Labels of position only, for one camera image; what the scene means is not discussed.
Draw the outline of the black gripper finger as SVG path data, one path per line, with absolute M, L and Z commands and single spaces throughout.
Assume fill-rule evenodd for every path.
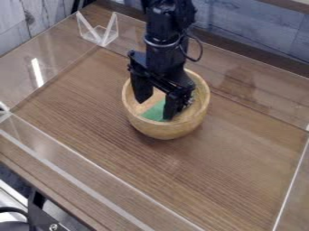
M 192 104 L 192 88 L 173 88 L 167 93 L 164 119 L 173 117 Z
M 136 99 L 144 103 L 154 94 L 154 86 L 150 81 L 152 74 L 146 71 L 130 69 L 130 81 Z

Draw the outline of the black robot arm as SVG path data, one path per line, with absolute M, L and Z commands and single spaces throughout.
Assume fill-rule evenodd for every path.
M 196 84 L 185 70 L 197 13 L 192 0 L 142 0 L 146 13 L 146 52 L 129 52 L 130 81 L 136 99 L 144 103 L 154 88 L 167 93 L 164 119 L 172 120 L 191 104 Z

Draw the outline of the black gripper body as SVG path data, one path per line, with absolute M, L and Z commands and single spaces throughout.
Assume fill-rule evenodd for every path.
M 189 74 L 185 71 L 189 39 L 181 37 L 171 44 L 146 43 L 146 52 L 132 50 L 129 52 L 132 68 L 152 74 L 150 81 L 154 88 L 165 93 L 173 88 L 196 88 Z

